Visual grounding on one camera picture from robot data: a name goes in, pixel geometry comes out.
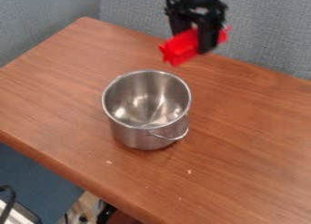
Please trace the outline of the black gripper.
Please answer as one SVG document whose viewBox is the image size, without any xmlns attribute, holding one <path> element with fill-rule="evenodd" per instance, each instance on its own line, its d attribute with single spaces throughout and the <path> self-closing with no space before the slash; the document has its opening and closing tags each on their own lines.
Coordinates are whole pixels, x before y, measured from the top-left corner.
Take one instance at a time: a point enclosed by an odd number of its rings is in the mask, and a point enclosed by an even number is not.
<svg viewBox="0 0 311 224">
<path fill-rule="evenodd" d="M 197 53 L 208 53 L 218 43 L 218 35 L 222 29 L 222 21 L 226 4 L 221 0 L 165 0 L 165 15 L 169 17 L 170 33 L 177 35 L 192 26 L 184 16 L 197 8 L 205 10 L 196 20 L 197 26 Z"/>
</svg>

